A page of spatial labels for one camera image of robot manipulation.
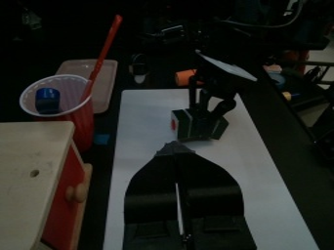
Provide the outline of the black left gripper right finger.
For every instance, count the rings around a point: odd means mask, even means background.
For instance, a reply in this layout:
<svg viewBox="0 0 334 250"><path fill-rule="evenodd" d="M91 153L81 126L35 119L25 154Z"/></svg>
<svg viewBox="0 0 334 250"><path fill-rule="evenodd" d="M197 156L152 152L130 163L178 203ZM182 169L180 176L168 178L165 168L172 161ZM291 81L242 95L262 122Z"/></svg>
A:
<svg viewBox="0 0 334 250"><path fill-rule="evenodd" d="M174 164L186 249L257 250L234 177L181 143Z"/></svg>

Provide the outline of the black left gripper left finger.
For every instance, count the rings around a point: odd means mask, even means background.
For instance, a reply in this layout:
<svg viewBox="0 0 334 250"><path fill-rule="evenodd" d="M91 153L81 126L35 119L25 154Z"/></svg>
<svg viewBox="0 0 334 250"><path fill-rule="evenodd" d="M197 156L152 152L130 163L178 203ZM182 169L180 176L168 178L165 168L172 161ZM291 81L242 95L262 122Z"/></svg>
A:
<svg viewBox="0 0 334 250"><path fill-rule="evenodd" d="M178 219L177 148L160 149L132 178L125 197L124 250L182 250Z"/></svg>

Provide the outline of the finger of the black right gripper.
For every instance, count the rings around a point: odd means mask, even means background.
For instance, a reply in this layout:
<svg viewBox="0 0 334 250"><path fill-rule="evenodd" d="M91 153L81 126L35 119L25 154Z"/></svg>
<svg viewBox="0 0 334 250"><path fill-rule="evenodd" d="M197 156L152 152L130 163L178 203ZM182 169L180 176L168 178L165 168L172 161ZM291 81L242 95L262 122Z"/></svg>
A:
<svg viewBox="0 0 334 250"><path fill-rule="evenodd" d="M225 114L237 107L237 101L233 98L224 100L217 107L210 111L210 138L220 139L229 127L229 121Z"/></svg>
<svg viewBox="0 0 334 250"><path fill-rule="evenodd" d="M192 76L190 77L190 112L193 117L192 131L193 131L193 137L201 138L205 117L196 101L197 101L197 78Z"/></svg>

